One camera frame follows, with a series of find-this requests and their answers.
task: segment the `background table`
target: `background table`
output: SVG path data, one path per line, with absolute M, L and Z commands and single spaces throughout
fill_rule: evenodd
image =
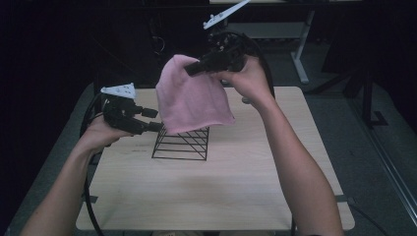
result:
M 156 133 L 124 138 L 106 148 L 90 186 L 93 209 L 103 229 L 126 230 L 281 230 L 291 213 L 258 112 L 227 88 L 232 126 L 213 126 L 208 159 L 151 158 Z M 343 193 L 328 154 L 298 88 L 275 88 L 277 101 L 301 142 Z M 154 89 L 138 90 L 137 104 L 157 108 Z M 347 203 L 338 203 L 344 229 L 354 226 Z M 93 229 L 86 206 L 77 221 Z

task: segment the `human hand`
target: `human hand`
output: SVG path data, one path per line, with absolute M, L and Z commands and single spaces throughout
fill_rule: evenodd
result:
M 104 147 L 127 136 L 133 136 L 133 134 L 110 127 L 104 121 L 104 117 L 100 115 L 89 124 L 89 127 L 77 142 L 75 149 L 91 151 L 92 154 L 95 154 Z
M 217 72 L 211 76 L 229 82 L 257 108 L 258 104 L 274 100 L 270 94 L 267 77 L 257 57 L 245 56 L 246 64 L 240 72 Z

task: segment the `black wire rack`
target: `black wire rack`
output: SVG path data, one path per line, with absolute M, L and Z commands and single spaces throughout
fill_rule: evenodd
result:
M 207 160 L 209 127 L 168 135 L 163 127 L 157 135 L 152 158 Z

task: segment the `person's right hand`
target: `person's right hand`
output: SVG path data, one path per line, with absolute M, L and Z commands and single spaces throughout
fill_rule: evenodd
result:
M 246 64 L 240 72 L 217 72 L 211 76 L 218 80 L 225 80 L 244 97 L 249 98 L 257 108 L 273 99 L 270 94 L 265 72 L 257 57 L 245 56 Z

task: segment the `pink towel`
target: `pink towel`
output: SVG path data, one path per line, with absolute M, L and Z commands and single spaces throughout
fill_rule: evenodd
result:
M 196 61 L 175 55 L 166 63 L 156 85 L 159 115 L 168 134 L 235 121 L 221 82 L 206 73 L 190 77 L 184 70 Z

